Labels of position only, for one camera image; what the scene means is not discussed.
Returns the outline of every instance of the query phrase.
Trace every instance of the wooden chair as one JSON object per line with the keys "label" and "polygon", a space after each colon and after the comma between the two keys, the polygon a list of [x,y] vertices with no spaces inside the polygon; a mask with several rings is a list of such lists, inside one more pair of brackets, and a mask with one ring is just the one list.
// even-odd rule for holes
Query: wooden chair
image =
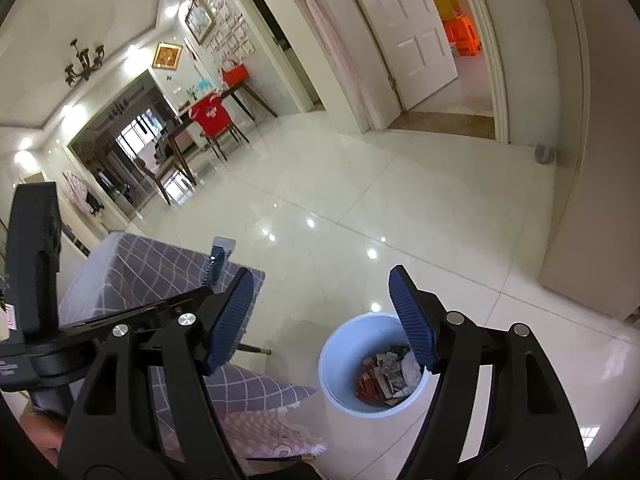
{"label": "wooden chair", "polygon": [[171,205],[171,198],[169,197],[169,194],[166,192],[166,189],[162,184],[162,179],[166,176],[166,174],[169,173],[169,171],[171,170],[179,171],[181,174],[183,174],[187,178],[188,181],[191,181],[191,179],[189,178],[189,175],[186,174],[186,172],[184,171],[184,169],[181,167],[181,165],[178,163],[178,160],[174,156],[170,156],[162,164],[162,166],[160,166],[157,173],[154,173],[153,171],[151,171],[146,166],[146,162],[138,156],[136,157],[134,162],[136,163],[136,166],[140,169],[140,171],[142,171],[142,173],[144,173],[146,176],[148,176],[151,180],[153,180],[156,183],[156,186],[158,186],[160,193],[162,193],[162,196],[164,197],[164,199],[169,205]]}
{"label": "wooden chair", "polygon": [[202,127],[200,136],[207,140],[218,158],[220,158],[218,155],[220,152],[224,159],[228,160],[218,142],[218,137],[226,132],[229,132],[238,144],[241,144],[241,138],[249,143],[246,135],[231,120],[231,116],[222,105],[222,97],[220,96],[212,95],[204,98],[192,108],[190,117]]}

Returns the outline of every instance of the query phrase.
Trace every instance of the curtain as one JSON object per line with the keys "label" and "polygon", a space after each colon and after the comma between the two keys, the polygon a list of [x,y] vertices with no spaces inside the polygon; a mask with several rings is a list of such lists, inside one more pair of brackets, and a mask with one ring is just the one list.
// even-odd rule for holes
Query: curtain
{"label": "curtain", "polygon": [[358,125],[363,132],[369,130],[373,126],[366,105],[370,102],[369,91],[362,83],[353,59],[342,40],[337,20],[326,0],[305,1],[322,38],[321,46],[327,54]]}

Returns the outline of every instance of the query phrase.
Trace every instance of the trash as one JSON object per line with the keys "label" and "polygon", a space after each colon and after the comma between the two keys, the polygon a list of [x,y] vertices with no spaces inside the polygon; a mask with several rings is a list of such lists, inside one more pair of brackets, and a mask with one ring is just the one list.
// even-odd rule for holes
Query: trash
{"label": "trash", "polygon": [[393,407],[410,396],[422,379],[420,365],[409,346],[392,346],[362,359],[356,397],[367,404]]}

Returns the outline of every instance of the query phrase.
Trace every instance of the white tile floor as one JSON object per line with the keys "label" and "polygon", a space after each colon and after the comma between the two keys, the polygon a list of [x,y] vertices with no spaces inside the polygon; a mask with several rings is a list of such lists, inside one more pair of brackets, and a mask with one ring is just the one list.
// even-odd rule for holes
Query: white tile floor
{"label": "white tile floor", "polygon": [[443,112],[494,116],[491,81],[484,60],[478,56],[455,57],[458,78],[412,108],[412,112]]}
{"label": "white tile floor", "polygon": [[[553,167],[537,165],[531,148],[484,139],[342,134],[324,112],[248,135],[251,146],[225,145],[228,164],[205,155],[192,162],[203,183],[182,206],[154,199],[137,222],[151,237],[200,251],[214,235],[236,238],[233,259],[266,271],[245,341],[273,356],[237,354],[239,364],[317,387],[327,336],[372,302],[392,311],[386,280],[403,264],[418,288],[477,324],[530,325],[578,423],[600,427],[589,459],[602,452],[640,395],[640,333],[537,284]],[[479,447],[489,378],[483,369],[463,458]],[[435,385],[388,419],[345,416],[320,392],[290,417],[325,439],[317,463],[330,479],[395,478]]]}

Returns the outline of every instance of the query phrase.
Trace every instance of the trash can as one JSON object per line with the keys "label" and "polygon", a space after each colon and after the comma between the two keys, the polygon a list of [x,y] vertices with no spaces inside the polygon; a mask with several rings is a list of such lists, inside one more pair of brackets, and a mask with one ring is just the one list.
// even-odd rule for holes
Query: trash can
{"label": "trash can", "polygon": [[408,345],[402,324],[395,314],[371,312],[339,326],[324,343],[318,363],[322,392],[332,405],[361,418],[382,418],[405,410],[420,396],[429,380],[425,370],[418,387],[400,404],[389,408],[371,406],[356,398],[362,359],[393,345]]}

